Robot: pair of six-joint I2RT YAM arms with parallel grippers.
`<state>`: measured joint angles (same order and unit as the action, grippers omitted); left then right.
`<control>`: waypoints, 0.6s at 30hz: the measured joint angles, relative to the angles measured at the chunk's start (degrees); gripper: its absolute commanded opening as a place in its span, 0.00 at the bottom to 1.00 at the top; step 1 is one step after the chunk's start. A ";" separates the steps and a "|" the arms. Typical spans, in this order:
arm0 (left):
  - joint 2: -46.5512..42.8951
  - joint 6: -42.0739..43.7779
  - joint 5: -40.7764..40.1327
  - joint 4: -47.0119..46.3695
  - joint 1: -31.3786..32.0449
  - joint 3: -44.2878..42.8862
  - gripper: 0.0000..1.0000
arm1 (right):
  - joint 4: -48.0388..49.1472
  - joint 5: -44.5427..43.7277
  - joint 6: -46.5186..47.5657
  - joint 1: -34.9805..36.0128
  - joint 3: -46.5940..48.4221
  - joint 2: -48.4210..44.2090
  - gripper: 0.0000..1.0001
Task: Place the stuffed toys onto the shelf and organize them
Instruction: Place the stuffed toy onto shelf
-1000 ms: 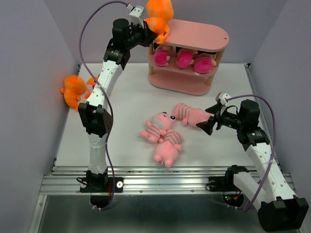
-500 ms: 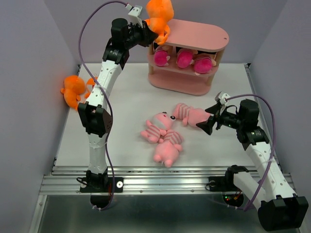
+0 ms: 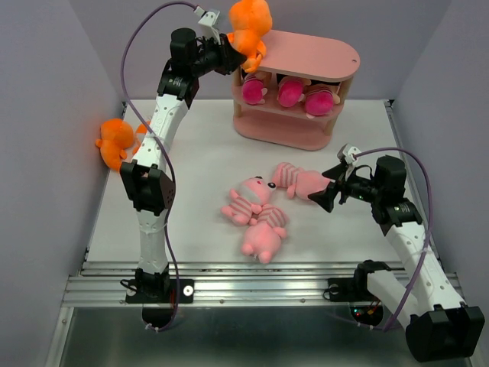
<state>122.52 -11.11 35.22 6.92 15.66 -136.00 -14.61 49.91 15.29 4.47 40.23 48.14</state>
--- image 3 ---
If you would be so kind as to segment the orange shark plush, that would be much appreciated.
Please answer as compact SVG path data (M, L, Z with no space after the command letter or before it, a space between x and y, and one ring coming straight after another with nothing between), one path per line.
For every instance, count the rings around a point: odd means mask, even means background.
M144 124L140 124L134 132L134 147L132 149L132 154L135 155L140 148L145 135L147 134L147 128Z
M237 52L246 56L241 68L254 73L267 54L262 37L273 25L270 8L265 0L242 0L230 8L228 18L232 32L228 40Z

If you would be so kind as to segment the boy doll pink pants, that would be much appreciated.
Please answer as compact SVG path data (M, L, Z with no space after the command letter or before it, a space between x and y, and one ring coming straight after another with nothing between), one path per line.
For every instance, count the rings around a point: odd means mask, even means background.
M335 105L341 102L339 95L335 92L335 86L320 83L308 88L304 109L306 116L310 119L327 115Z
M284 108L295 106L304 98L304 89L311 84L311 79L298 76L277 74L277 101Z
M241 97L244 102L251 106L264 104L267 80L268 76L265 72L248 73L241 87Z

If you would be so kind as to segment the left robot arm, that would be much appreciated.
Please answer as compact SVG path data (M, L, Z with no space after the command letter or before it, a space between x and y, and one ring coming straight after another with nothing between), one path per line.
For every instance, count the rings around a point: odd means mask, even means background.
M176 179L168 152L199 90L199 78L211 72L229 75L245 59L214 28L201 37L190 28L171 34L170 59L160 77L154 112L150 121L143 122L147 132L133 158L120 168L125 192L137 212L141 244L134 278L121 281L129 304L169 304L180 293L169 272L174 255L167 223Z

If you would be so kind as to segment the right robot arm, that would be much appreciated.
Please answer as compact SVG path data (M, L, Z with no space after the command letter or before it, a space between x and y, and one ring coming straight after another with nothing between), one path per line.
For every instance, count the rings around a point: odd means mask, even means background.
M383 330L394 322L404 329L408 348L418 362L467 358L474 354L485 318L468 306L448 280L429 244L430 234L416 206L405 197L406 166L385 154L369 178L359 177L354 147L338 154L337 166L323 172L329 185L310 195L326 212L334 201L355 198L369 203L374 221L401 260L409 277L402 285L382 261L364 261L350 288L360 298L374 297L391 313Z

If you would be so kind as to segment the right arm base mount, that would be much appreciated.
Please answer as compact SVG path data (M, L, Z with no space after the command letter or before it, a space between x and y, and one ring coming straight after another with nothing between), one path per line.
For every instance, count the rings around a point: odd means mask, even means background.
M325 300L331 302L354 303L349 307L353 321L360 326L380 330L379 324L384 318L381 300L368 291L368 275L376 271L391 271L382 261L366 260L360 263L350 278L329 278L322 293Z

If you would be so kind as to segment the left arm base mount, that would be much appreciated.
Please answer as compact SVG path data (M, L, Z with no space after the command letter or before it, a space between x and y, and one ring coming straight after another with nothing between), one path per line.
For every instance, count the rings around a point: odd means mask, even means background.
M142 306L141 318L147 330L161 332L170 328L176 318L178 306L192 304L195 281L171 278L167 288L144 289L135 279L122 279L125 289L125 303Z

